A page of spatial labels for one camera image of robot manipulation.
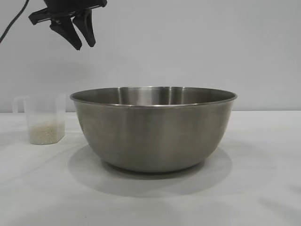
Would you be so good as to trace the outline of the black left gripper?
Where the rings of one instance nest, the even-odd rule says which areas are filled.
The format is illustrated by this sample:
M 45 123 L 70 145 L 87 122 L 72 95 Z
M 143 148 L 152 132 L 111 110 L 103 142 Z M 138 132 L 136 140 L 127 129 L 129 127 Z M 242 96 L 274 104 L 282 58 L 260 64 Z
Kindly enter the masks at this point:
M 85 10 L 105 7 L 107 5 L 107 0 L 43 1 L 47 7 L 29 15 L 29 20 L 33 25 L 51 20 L 51 24 L 49 26 L 50 29 L 66 39 L 76 50 L 80 50 L 82 42 L 75 31 L 73 26 L 74 23 L 82 33 L 88 45 L 90 47 L 95 45 L 96 41 L 92 26 L 92 11 Z

